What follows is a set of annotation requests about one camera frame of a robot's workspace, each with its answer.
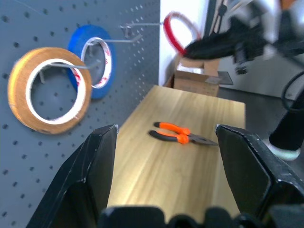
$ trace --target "blue tape roll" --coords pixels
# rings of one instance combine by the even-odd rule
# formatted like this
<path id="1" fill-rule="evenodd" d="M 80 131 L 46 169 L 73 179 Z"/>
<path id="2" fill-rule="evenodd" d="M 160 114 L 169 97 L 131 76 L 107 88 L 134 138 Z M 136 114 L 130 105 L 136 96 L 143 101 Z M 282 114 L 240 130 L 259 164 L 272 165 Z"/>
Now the blue tape roll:
<path id="1" fill-rule="evenodd" d="M 116 69 L 116 56 L 114 45 L 102 42 L 103 39 L 111 39 L 110 35 L 101 27 L 95 25 L 84 25 L 78 28 L 72 35 L 71 41 L 68 45 L 68 50 L 77 55 L 82 61 L 84 60 L 84 48 L 87 47 L 87 43 L 95 38 L 100 39 L 100 44 L 104 49 L 105 54 L 105 68 L 104 75 L 100 82 L 93 85 L 92 98 L 102 98 L 110 90 L 113 83 Z M 68 72 L 69 79 L 72 82 L 73 87 L 77 90 L 77 81 L 71 71 Z"/>

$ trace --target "red tape roll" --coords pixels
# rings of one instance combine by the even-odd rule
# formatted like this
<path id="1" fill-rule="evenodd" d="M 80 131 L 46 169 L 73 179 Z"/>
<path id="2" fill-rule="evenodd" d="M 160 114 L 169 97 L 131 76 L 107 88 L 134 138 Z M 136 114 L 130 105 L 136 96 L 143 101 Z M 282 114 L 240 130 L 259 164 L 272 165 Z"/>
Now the red tape roll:
<path id="1" fill-rule="evenodd" d="M 169 13 L 165 20 L 164 20 L 164 32 L 167 35 L 169 41 L 172 43 L 172 45 L 177 49 L 179 53 L 182 55 L 186 54 L 186 50 L 184 47 L 179 43 L 179 41 L 176 39 L 176 37 L 173 34 L 172 27 L 171 27 L 171 19 L 177 18 L 180 19 L 182 22 L 184 22 L 193 32 L 196 33 L 196 38 L 200 39 L 200 33 L 198 29 L 191 23 L 191 21 L 186 18 L 184 15 L 178 12 L 171 12 Z"/>

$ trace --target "wooden table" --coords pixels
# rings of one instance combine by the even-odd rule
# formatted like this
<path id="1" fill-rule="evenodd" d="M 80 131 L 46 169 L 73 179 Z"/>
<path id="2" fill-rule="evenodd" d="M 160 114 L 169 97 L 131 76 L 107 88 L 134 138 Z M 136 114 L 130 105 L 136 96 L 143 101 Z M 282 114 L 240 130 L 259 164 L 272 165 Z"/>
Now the wooden table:
<path id="1" fill-rule="evenodd" d="M 167 221 L 185 213 L 202 222 L 211 205 L 237 214 L 218 146 L 163 142 L 147 132 L 163 121 L 217 142 L 216 124 L 244 128 L 244 113 L 244 103 L 155 86 L 120 128 L 108 206 L 158 206 Z"/>

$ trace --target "pegboard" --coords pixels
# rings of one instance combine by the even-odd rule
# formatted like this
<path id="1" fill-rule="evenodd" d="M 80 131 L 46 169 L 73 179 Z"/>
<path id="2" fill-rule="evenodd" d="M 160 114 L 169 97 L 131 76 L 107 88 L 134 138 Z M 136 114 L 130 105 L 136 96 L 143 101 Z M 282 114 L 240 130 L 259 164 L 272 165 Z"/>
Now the pegboard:
<path id="1" fill-rule="evenodd" d="M 157 23 L 160 0 L 2 0 L 0 2 L 0 227 L 24 228 L 62 163 L 93 129 L 123 124 L 153 85 L 158 83 L 158 26 L 133 27 L 135 43 L 115 43 L 116 74 L 109 94 L 92 100 L 83 120 L 68 132 L 35 132 L 13 115 L 7 83 L 14 63 L 40 47 L 67 48 L 85 24 L 103 27 L 123 39 L 125 23 Z M 66 69 L 45 70 L 45 84 L 33 85 L 37 113 L 56 118 L 73 105 L 76 91 Z"/>

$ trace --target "masking tape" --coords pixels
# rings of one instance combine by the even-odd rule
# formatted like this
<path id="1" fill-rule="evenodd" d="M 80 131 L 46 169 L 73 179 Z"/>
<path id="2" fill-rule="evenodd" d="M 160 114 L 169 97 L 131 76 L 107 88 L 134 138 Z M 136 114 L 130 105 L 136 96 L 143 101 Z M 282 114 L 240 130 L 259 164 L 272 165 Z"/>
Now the masking tape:
<path id="1" fill-rule="evenodd" d="M 195 39 L 201 39 L 201 35 L 200 35 L 200 32 L 198 31 L 198 29 L 194 26 L 194 24 L 192 24 L 191 21 L 188 18 L 186 18 L 184 15 L 182 15 L 181 13 L 173 11 L 166 16 L 166 18 L 164 20 L 164 26 L 163 26 L 164 32 L 167 35 L 168 40 L 176 48 L 176 50 L 180 54 L 185 55 L 186 54 L 185 48 L 176 39 L 176 37 L 172 31 L 171 20 L 173 18 L 179 19 L 180 21 L 184 22 L 187 25 L 187 27 L 190 28 L 192 33 L 195 34 L 195 36 L 196 36 Z"/>
<path id="2" fill-rule="evenodd" d="M 15 64 L 9 77 L 8 99 L 12 112 L 24 125 L 41 133 L 57 134 L 75 126 L 85 115 L 91 100 L 92 81 L 88 70 L 72 68 L 79 83 L 74 105 L 57 119 L 44 119 L 33 107 L 31 89 L 39 71 L 50 63 L 84 66 L 84 63 L 68 50 L 58 47 L 34 49 Z"/>
<path id="3" fill-rule="evenodd" d="M 78 28 L 72 35 L 68 50 L 77 55 L 82 61 L 85 60 L 86 51 L 93 43 L 99 44 L 104 52 L 104 72 L 98 77 L 100 80 L 92 85 L 92 98 L 102 98 L 109 92 L 115 77 L 116 57 L 115 48 L 104 39 L 111 39 L 110 35 L 100 26 L 84 25 Z M 72 85 L 77 89 L 75 77 L 69 72 Z"/>

